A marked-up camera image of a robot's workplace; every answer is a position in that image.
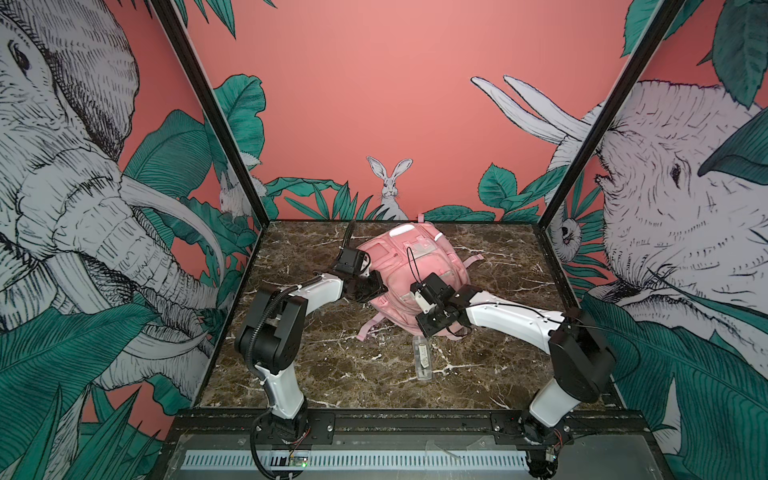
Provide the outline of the clear plastic small case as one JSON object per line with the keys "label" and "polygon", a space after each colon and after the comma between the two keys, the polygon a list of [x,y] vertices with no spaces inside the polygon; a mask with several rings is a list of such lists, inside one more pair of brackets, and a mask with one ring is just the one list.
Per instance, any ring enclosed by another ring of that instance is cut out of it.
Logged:
{"label": "clear plastic small case", "polygon": [[414,336],[412,344],[416,378],[419,381],[429,381],[433,378],[430,343],[423,336]]}

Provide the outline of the pink student backpack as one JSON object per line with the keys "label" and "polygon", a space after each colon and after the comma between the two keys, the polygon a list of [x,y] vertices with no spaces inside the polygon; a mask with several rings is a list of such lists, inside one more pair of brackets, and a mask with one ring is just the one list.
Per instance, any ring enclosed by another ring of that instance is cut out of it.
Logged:
{"label": "pink student backpack", "polygon": [[370,257],[369,270],[382,277],[387,292],[370,301],[377,314],[364,324],[357,339],[365,340],[379,323],[388,320],[414,336],[421,336],[417,316],[421,307],[411,285],[430,274],[459,290],[470,283],[468,267],[481,255],[463,260],[448,238],[430,222],[404,223],[363,243],[359,249]]}

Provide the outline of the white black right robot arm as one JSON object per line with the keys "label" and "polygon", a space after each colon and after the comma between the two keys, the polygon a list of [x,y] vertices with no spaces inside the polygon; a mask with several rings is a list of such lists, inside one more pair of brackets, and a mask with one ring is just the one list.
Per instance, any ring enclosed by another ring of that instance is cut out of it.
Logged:
{"label": "white black right robot arm", "polygon": [[563,441],[563,419],[582,403],[594,403],[610,383],[617,355],[586,312],[545,311],[514,303],[471,285],[440,292],[423,286],[412,294],[421,312],[422,333],[434,336],[459,323],[522,340],[548,354],[553,378],[521,414],[521,435],[533,445]]}

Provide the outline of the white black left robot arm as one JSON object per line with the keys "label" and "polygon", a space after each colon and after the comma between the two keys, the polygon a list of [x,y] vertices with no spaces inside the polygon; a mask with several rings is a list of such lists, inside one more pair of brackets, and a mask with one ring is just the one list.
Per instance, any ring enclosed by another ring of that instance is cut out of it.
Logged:
{"label": "white black left robot arm", "polygon": [[321,273],[288,287],[260,287],[249,307],[234,348],[267,395],[268,412],[256,421],[285,443],[295,443],[310,429],[308,402],[295,374],[306,316],[342,298],[367,303],[387,292],[381,274]]}

